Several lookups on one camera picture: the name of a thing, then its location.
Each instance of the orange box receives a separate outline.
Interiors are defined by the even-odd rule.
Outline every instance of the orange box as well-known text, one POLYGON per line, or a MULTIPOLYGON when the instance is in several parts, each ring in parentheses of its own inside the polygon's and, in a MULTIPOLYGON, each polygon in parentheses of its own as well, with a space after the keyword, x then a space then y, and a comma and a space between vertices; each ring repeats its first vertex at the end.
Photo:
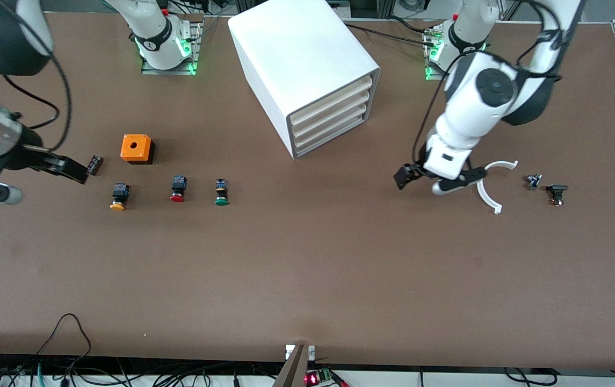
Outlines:
POLYGON ((121 159, 130 164, 152 164, 155 143, 147 134, 126 134, 121 143, 121 159))

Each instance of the white box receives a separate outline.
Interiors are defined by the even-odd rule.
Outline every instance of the white box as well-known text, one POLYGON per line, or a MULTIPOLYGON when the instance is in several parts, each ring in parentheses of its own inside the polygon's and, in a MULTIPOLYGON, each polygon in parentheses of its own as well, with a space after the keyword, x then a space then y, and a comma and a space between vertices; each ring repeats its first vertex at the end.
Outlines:
POLYGON ((324 0, 269 0, 228 25, 245 78, 294 159, 368 118, 379 66, 324 0))

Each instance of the brown tabletop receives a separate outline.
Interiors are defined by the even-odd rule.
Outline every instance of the brown tabletop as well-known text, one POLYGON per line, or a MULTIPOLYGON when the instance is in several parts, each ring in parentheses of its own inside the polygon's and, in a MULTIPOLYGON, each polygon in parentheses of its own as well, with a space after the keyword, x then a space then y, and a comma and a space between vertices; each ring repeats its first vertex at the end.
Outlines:
MULTIPOLYGON (((65 312, 93 355, 281 360, 295 340, 334 363, 615 368, 615 39, 581 25, 548 109, 501 123, 472 154, 490 171, 496 216, 476 189, 398 191, 393 174, 436 82, 421 49, 355 34, 381 66, 369 121, 292 161, 245 81, 226 20, 206 34, 197 76, 141 76, 118 15, 49 15, 75 122, 59 151, 106 157, 86 185, 7 171, 25 200, 0 205, 0 352, 34 353, 65 312), (149 134, 153 165, 119 158, 149 134), (568 184, 565 206, 523 176, 568 184), (187 201, 169 201, 174 174, 187 201), (231 205, 214 205, 214 179, 231 205), (133 193, 110 211, 114 183, 133 193)), ((394 22, 365 24, 411 36, 394 22)), ((516 58, 535 25, 496 25, 516 58)), ((57 103, 52 66, 18 79, 57 103)), ((0 77, 0 103, 39 122, 47 108, 0 77)), ((432 112, 443 110, 440 98, 432 112)), ((47 143, 61 125, 40 130, 47 143)), ((47 353, 84 350, 66 323, 47 353)))

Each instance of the table surface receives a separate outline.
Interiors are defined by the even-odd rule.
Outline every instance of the table surface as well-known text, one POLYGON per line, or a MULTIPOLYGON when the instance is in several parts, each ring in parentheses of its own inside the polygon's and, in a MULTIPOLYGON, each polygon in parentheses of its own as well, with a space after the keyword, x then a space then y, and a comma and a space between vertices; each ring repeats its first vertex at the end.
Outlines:
MULTIPOLYGON (((475 164, 490 172, 496 216, 476 189, 398 191, 393 174, 436 82, 418 46, 354 34, 381 66, 368 122, 293 161, 245 81, 222 19, 197 76, 141 76, 118 15, 48 15, 71 81, 75 121, 60 154, 106 157, 86 185, 7 171, 25 200, 0 205, 0 352, 34 353, 76 313, 93 355, 281 360, 297 340, 333 363, 615 369, 615 39, 581 25, 548 109, 501 123, 475 164), (149 134, 153 165, 119 158, 149 134), (523 176, 569 184, 548 205, 523 176), (187 201, 169 201, 174 174, 187 201), (214 205, 214 179, 231 205, 214 205), (108 209, 114 183, 128 210, 108 209)), ((369 27, 410 36, 394 22, 369 27)), ((496 25, 492 49, 516 58, 535 25, 496 25)), ((62 101, 51 66, 19 79, 62 101)), ((24 122, 49 112, 0 77, 0 103, 24 122)), ((432 111, 443 110, 440 98, 432 111)), ((41 130, 47 143, 60 124, 41 130)), ((73 323, 47 353, 80 353, 73 323)))

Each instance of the brown table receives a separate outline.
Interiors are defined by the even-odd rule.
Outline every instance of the brown table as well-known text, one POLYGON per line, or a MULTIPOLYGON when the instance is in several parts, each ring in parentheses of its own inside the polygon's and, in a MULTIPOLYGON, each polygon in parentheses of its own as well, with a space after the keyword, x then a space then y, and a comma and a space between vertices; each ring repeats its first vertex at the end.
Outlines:
MULTIPOLYGON (((25 200, 0 205, 0 352, 34 353, 76 313, 94 355, 281 360, 306 340, 334 363, 615 369, 615 39, 582 25, 544 115, 501 123, 472 154, 491 171, 495 216, 476 189, 403 191, 423 109, 421 50, 356 36, 381 65, 369 121, 292 161, 245 81, 226 20, 206 35, 197 76, 141 76, 118 15, 49 15, 76 119, 61 154, 106 156, 86 185, 5 172, 25 200), (119 158, 149 134, 151 166, 119 158), (548 205, 523 176, 569 184, 548 205), (169 201, 174 174, 187 201, 169 201), (231 206, 214 205, 214 179, 231 206), (114 183, 133 187, 110 211, 114 183)), ((410 36, 393 22, 369 27, 410 36)), ((516 56, 535 25, 497 25, 516 56)), ((48 66, 19 83, 63 101, 48 66)), ((432 117, 443 110, 443 98, 432 117)), ((50 113, 8 87, 0 103, 35 123, 50 113)), ((54 142, 60 125, 42 130, 54 142)), ((47 353, 84 350, 67 323, 47 353)))

